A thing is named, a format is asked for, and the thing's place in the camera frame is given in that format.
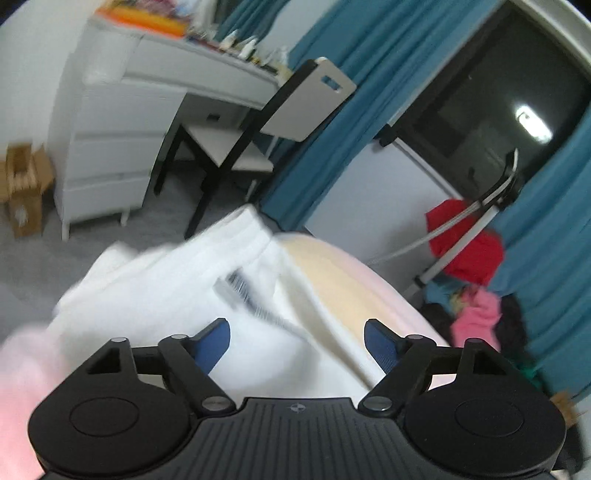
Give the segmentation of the white zip-up garment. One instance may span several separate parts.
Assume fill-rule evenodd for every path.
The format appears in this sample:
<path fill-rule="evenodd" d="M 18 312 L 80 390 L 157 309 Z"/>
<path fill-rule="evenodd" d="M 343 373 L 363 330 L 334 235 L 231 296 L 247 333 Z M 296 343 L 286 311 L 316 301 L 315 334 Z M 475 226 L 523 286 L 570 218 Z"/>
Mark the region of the white zip-up garment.
<path fill-rule="evenodd" d="M 62 296 L 49 329 L 77 367 L 109 339 L 152 346 L 218 318 L 229 323 L 230 345 L 211 375 L 235 400 L 360 399 L 382 378 L 250 207 L 179 245 L 109 247 Z"/>

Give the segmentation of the pastel tie-dye bed sheet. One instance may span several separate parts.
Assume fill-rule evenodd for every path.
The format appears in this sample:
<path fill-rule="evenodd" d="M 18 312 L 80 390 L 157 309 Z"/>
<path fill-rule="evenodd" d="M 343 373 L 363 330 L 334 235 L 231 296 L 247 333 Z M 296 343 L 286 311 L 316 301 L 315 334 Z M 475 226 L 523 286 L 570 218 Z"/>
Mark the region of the pastel tie-dye bed sheet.
<path fill-rule="evenodd" d="M 401 335 L 435 336 L 417 310 L 355 258 L 306 235 L 277 236 L 325 307 L 362 346 L 363 325 L 370 318 Z M 33 409 L 76 368 L 67 364 L 49 326 L 25 326 L 1 345 L 1 475 L 5 479 L 40 476 L 26 425 Z"/>

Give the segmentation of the pink garment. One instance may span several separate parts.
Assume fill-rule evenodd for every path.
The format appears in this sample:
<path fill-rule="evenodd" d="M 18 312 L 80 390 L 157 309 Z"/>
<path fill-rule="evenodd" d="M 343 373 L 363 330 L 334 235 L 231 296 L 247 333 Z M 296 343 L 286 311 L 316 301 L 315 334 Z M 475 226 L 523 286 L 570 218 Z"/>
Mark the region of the pink garment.
<path fill-rule="evenodd" d="M 481 286 L 468 285 L 452 295 L 451 307 L 456 317 L 451 325 L 455 347 L 463 347 L 468 339 L 477 338 L 500 350 L 495 328 L 501 318 L 501 307 L 495 294 Z"/>

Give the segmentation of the black garment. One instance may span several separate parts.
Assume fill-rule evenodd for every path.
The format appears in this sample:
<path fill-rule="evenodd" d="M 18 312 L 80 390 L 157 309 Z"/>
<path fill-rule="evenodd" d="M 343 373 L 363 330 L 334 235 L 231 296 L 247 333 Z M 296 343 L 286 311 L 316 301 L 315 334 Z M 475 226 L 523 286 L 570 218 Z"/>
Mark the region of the black garment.
<path fill-rule="evenodd" d="M 451 343 L 451 326 L 455 319 L 438 303 L 425 303 L 419 312 L 431 326 Z M 501 318 L 494 328 L 502 355 L 519 368 L 531 366 L 534 362 L 526 347 L 528 343 L 526 329 L 522 322 L 521 308 L 514 295 L 501 299 Z"/>

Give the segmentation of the green garment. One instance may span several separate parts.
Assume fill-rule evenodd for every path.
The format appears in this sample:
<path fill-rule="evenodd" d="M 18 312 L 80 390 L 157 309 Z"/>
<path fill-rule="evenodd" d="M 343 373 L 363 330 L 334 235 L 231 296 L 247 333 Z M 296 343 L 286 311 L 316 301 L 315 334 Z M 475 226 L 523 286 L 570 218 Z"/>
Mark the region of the green garment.
<path fill-rule="evenodd" d="M 523 376 L 539 391 L 545 394 L 548 393 L 547 384 L 534 360 L 523 360 L 520 364 L 519 370 L 523 374 Z"/>

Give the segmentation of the brown paper bag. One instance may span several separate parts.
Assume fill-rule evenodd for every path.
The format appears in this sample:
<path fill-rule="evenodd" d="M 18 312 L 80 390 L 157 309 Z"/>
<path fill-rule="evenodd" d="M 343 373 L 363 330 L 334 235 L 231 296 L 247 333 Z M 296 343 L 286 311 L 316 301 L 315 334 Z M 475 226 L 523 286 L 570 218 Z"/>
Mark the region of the brown paper bag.
<path fill-rule="evenodd" d="M 552 403 L 560 411 L 566 427 L 570 429 L 578 423 L 578 413 L 571 395 L 567 391 L 560 391 L 551 397 Z"/>

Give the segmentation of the blue curtain right panel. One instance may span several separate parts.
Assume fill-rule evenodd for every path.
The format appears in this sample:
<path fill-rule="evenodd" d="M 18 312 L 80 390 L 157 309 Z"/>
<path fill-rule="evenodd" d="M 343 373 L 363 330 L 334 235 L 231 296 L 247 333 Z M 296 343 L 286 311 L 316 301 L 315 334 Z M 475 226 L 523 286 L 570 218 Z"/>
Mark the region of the blue curtain right panel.
<path fill-rule="evenodd" d="M 494 222 L 493 290 L 517 297 L 528 349 L 554 392 L 590 394 L 590 117 Z"/>

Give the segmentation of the blue curtain panel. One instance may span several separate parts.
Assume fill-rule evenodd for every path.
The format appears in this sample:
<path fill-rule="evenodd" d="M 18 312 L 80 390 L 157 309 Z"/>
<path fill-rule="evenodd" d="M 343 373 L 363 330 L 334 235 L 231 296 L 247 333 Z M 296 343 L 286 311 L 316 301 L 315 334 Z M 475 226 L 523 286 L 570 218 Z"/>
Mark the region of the blue curtain panel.
<path fill-rule="evenodd" d="M 259 207 L 284 231 L 298 230 L 356 154 L 430 81 L 499 7 L 497 1 L 334 1 L 311 27 L 289 1 L 243 1 L 219 27 L 263 41 L 298 33 L 290 69 L 325 57 L 356 92 L 321 133 L 304 142 L 263 194 Z"/>
<path fill-rule="evenodd" d="M 554 392 L 590 394 L 590 117 L 494 222 L 493 290 L 517 297 L 528 349 Z"/>

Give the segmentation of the cardboard box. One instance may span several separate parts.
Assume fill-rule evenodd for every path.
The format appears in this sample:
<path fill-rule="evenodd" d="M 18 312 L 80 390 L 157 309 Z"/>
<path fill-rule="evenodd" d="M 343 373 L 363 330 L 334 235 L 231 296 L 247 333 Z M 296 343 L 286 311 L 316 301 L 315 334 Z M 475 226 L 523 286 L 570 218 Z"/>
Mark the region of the cardboard box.
<path fill-rule="evenodd" d="M 42 231 L 42 200 L 53 185 L 55 173 L 51 160 L 41 145 L 10 144 L 1 161 L 1 204 L 7 206 L 15 238 Z"/>

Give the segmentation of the white vanity desk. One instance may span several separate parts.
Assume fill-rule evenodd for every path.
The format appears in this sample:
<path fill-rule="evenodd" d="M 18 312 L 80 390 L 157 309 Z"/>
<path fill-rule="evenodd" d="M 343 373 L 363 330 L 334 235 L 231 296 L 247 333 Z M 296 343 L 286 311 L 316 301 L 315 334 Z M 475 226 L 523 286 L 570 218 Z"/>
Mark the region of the white vanity desk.
<path fill-rule="evenodd" d="M 151 171 L 187 96 L 259 110 L 276 75 L 184 39 L 95 14 L 62 72 L 47 148 L 61 237 L 80 221 L 141 208 Z"/>

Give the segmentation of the white black chair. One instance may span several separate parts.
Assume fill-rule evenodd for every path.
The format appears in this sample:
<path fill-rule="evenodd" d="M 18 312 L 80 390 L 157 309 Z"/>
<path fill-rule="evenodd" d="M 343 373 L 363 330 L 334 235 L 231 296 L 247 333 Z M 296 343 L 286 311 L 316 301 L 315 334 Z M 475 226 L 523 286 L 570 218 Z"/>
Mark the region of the white black chair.
<path fill-rule="evenodd" d="M 250 181 L 245 200 L 257 200 L 279 173 L 270 160 L 280 140 L 295 145 L 327 125 L 356 93 L 356 83 L 325 57 L 308 59 L 280 89 L 238 128 L 182 122 L 176 128 L 155 181 L 160 194 L 180 147 L 186 147 L 204 171 L 201 197 L 183 237 L 190 239 L 219 187 L 231 177 Z"/>

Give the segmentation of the dark window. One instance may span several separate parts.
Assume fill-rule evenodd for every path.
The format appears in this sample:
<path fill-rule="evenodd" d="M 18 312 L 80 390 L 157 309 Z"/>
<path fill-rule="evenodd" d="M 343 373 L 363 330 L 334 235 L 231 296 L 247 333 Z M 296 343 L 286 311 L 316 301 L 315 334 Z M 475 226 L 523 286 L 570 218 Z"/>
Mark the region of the dark window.
<path fill-rule="evenodd" d="M 531 179 L 562 146 L 590 101 L 581 61 L 506 4 L 485 22 L 383 137 L 402 140 L 462 196 L 501 176 L 506 156 Z"/>

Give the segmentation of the blue curtain left panel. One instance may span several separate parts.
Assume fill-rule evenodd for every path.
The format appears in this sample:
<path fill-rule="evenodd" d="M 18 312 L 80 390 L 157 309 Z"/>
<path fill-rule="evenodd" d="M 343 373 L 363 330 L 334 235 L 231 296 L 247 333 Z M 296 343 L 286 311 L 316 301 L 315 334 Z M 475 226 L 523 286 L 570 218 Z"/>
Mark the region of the blue curtain left panel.
<path fill-rule="evenodd" d="M 219 27 L 263 41 L 298 33 L 290 69 L 325 57 L 356 92 L 321 133 L 304 142 L 263 194 L 259 207 L 284 231 L 298 230 L 356 154 L 430 81 L 499 7 L 497 1 L 334 1 L 311 27 L 289 1 L 243 1 Z"/>

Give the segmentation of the orange tray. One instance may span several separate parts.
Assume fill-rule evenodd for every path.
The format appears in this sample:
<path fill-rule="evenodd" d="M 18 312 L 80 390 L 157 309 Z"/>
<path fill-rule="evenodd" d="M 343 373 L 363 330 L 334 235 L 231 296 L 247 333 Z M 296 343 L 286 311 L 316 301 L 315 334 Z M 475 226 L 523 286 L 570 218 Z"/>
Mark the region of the orange tray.
<path fill-rule="evenodd" d="M 127 6 L 101 6 L 95 10 L 95 14 L 116 24 L 172 38 L 183 37 L 188 29 L 187 24 L 180 20 Z"/>

